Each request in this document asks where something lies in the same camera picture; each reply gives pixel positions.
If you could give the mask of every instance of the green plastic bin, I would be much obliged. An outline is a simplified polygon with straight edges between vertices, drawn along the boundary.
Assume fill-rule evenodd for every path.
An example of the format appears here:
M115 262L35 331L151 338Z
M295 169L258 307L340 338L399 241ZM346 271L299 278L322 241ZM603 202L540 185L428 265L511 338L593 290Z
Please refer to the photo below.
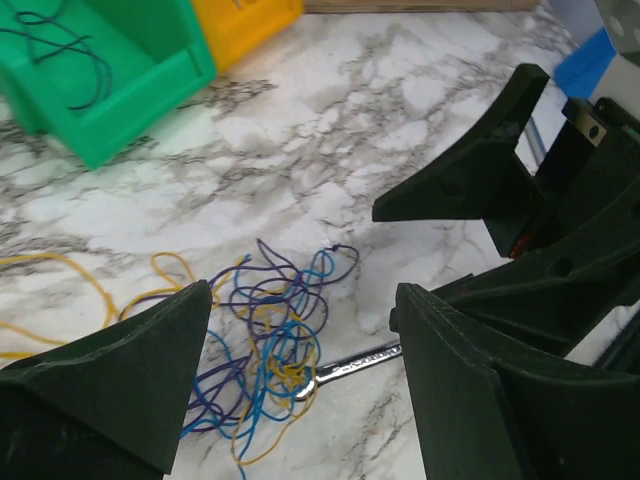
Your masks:
M56 21L88 36L85 43L110 65L110 94L106 78L100 80L96 63L86 55L65 50L34 63L30 42L7 32L24 30L24 25L6 0L0 0L0 93L27 132L53 134L91 169L106 163L216 76L189 0L60 1L10 4L44 16L61 8ZM49 42L69 44L72 38L53 24L30 28L32 35ZM33 44L38 55L56 50L39 42L32 42L32 48ZM104 98L89 108L70 109L86 104L99 85Z

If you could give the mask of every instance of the blue object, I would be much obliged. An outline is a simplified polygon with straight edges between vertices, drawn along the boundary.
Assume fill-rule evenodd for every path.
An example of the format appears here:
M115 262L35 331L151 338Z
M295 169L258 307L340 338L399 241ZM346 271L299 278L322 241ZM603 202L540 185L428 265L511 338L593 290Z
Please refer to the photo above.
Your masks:
M567 97L589 98L615 55L609 35L602 28L558 65L556 84Z

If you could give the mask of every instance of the orange part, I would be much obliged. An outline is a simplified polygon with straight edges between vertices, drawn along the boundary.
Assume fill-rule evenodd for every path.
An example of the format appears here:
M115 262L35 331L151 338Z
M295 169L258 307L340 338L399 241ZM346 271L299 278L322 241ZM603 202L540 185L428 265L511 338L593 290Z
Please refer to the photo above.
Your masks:
M191 0L218 71L302 15L304 0Z

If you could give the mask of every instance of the wooden board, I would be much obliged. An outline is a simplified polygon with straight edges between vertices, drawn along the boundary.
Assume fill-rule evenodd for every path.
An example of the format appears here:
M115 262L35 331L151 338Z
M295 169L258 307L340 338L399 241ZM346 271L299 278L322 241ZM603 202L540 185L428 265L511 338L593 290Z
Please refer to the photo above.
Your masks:
M307 13L530 10L538 0L306 0Z

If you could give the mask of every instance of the table surface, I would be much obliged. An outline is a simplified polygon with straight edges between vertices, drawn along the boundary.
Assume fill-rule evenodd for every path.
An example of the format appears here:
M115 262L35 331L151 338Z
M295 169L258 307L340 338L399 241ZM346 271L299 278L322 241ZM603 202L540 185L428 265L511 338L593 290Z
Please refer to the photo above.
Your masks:
M328 290L323 361L391 340L398 282L434 288L504 262L481 222L373 224L375 198L425 166L486 110L520 62L551 72L571 50L539 7L514 14L306 16L198 93L108 167L86 172L0 104L0 255L54 251L94 273L122 307L164 286L150 256L179 252L201 277L256 252L301 261L336 242L361 263ZM547 147L562 125L553 85L536 107ZM534 170L522 144L518 152ZM73 340L102 321L100 298L47 262L5 269L2 319ZM574 354L589 361L617 317ZM229 316L211 326L237 347ZM42 347L0 332L0 349ZM202 368L219 346L207 341ZM278 427L263 423L256 448ZM180 444L171 479L237 479L217 433ZM249 478L425 478L401 360L323 387L310 413Z

